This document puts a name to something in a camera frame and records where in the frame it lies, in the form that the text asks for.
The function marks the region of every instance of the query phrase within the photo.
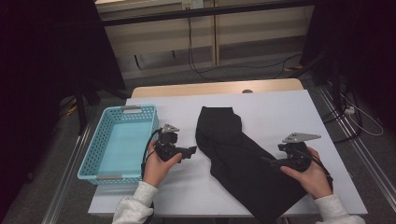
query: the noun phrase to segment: table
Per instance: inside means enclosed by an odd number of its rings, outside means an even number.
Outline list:
[[[254,93],[240,93],[246,89]],[[147,103],[157,106],[160,125],[169,122],[180,129],[177,142],[179,147],[195,144],[196,119],[203,104],[232,106],[235,114],[242,118],[243,132],[277,158],[286,156],[277,150],[277,144],[289,133],[320,134],[322,138],[307,144],[319,151],[323,163],[334,177],[334,192],[340,195],[349,213],[367,213],[309,94],[303,90],[299,80],[143,87],[136,89],[133,97],[127,101],[127,105]],[[156,216],[251,217],[249,211],[210,175],[209,170],[210,160],[200,150],[190,160],[173,167],[155,198]],[[133,194],[134,188],[132,185],[99,186],[89,213],[112,216],[119,200],[125,194]],[[311,197],[305,196],[284,216],[317,213],[318,209]]]

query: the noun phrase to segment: blue basket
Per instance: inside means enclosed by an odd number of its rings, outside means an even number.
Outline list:
[[[94,185],[140,181],[143,153],[158,126],[155,105],[105,109],[78,170],[78,178]]]

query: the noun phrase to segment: person's right hand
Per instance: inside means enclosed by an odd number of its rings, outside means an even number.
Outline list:
[[[312,155],[319,159],[319,154],[316,150],[308,147]],[[280,170],[286,175],[291,176],[300,182],[303,188],[314,197],[314,199],[322,198],[332,194],[332,189],[329,186],[326,175],[323,169],[314,161],[311,161],[309,168],[300,173],[287,166],[280,167]]]

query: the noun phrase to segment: hand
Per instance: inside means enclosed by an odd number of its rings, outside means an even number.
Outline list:
[[[316,150],[308,147],[308,150],[312,155],[320,159],[319,154]],[[332,194],[332,189],[327,182],[326,175],[323,169],[317,165],[314,161],[311,161],[311,165],[308,169],[302,173],[295,171],[287,166],[280,167],[280,170],[296,179],[300,182],[303,188],[314,197],[314,199],[322,198]]]
[[[155,152],[154,143],[155,142],[151,142],[148,146],[148,154],[151,152],[152,154],[148,157],[146,162],[143,181],[157,188],[161,181],[163,181],[163,179],[166,177],[171,167],[178,163],[182,156],[181,153],[178,153],[169,161],[163,161],[157,155],[157,152]]]

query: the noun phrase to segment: person's left hand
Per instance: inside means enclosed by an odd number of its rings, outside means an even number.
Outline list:
[[[155,142],[151,142],[148,146],[148,155],[151,152],[152,154],[148,157],[146,162],[143,181],[157,188],[161,181],[163,181],[163,179],[166,177],[172,166],[181,160],[182,155],[181,153],[177,153],[176,156],[171,158],[169,161],[163,161],[157,155],[157,152],[155,152],[154,143]]]

